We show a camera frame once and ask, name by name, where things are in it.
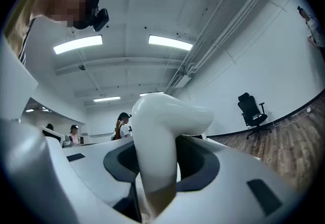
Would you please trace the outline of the black high-back office chair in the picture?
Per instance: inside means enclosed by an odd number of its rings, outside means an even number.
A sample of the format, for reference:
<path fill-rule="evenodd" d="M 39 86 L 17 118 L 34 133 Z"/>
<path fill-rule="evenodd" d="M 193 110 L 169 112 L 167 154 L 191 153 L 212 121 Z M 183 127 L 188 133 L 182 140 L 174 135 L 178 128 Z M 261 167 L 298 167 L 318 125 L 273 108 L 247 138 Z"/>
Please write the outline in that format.
<path fill-rule="evenodd" d="M 262 108 L 261 112 L 256 104 L 255 98 L 249 93 L 246 92 L 242 94 L 238 97 L 238 100 L 238 107 L 242 110 L 242 116 L 244 118 L 246 126 L 253 128 L 252 132 L 246 137 L 247 140 L 251 135 L 255 133 L 258 133 L 257 139 L 260 140 L 260 132 L 272 132 L 270 128 L 267 128 L 265 125 L 262 125 L 262 123 L 268 118 L 264 110 L 265 103 L 259 104 Z"/>

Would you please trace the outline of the person's mustard shirt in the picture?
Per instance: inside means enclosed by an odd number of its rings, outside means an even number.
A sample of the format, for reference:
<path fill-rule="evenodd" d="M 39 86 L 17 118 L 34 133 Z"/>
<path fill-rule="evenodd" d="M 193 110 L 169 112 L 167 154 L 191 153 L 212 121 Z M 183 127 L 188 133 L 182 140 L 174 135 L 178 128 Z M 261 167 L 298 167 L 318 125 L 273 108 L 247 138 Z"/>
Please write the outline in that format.
<path fill-rule="evenodd" d="M 17 0 L 8 15 L 4 27 L 7 43 L 23 65 L 26 61 L 25 43 L 30 26 L 33 24 L 31 12 L 35 1 Z"/>

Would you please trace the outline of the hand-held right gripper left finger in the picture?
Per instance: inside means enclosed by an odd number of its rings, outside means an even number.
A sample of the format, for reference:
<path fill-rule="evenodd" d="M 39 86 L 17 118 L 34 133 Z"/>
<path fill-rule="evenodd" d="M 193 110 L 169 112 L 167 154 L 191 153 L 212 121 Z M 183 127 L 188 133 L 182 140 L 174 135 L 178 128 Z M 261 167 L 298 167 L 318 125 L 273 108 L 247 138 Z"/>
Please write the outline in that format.
<path fill-rule="evenodd" d="M 139 166 L 132 139 L 64 148 L 85 185 L 127 219 L 142 221 L 136 190 Z"/>

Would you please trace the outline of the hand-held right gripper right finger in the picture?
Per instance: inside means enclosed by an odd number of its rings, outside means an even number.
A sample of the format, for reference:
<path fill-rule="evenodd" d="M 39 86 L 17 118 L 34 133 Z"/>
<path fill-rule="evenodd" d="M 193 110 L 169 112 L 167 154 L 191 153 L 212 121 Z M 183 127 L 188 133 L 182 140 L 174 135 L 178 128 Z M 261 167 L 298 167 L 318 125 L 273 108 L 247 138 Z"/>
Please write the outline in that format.
<path fill-rule="evenodd" d="M 250 154 L 217 142 L 191 138 L 219 160 L 214 180 L 199 191 L 179 192 L 154 224 L 281 224 L 300 206 L 305 193 Z M 248 182 L 262 180 L 280 201 L 266 215 Z"/>

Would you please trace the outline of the white ceiling pipe run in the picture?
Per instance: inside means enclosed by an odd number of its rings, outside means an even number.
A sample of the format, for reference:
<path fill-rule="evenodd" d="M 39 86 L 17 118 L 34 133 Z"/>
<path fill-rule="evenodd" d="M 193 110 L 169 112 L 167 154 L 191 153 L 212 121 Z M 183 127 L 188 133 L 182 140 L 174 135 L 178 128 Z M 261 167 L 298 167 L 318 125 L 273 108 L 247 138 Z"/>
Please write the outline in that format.
<path fill-rule="evenodd" d="M 190 53 L 175 73 L 176 79 L 196 72 L 235 31 L 255 2 L 257 0 L 221 0 L 204 24 Z"/>

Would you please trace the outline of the white ceiling air conditioner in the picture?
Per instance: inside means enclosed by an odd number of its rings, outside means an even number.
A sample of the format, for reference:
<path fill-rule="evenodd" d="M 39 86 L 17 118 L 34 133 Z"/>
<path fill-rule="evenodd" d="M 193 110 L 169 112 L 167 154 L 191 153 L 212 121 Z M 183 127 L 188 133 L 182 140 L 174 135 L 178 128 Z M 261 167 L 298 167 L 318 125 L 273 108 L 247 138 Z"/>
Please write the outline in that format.
<path fill-rule="evenodd" d="M 190 80 L 191 75 L 175 75 L 167 86 L 165 93 L 171 92 L 174 88 L 183 88 Z"/>

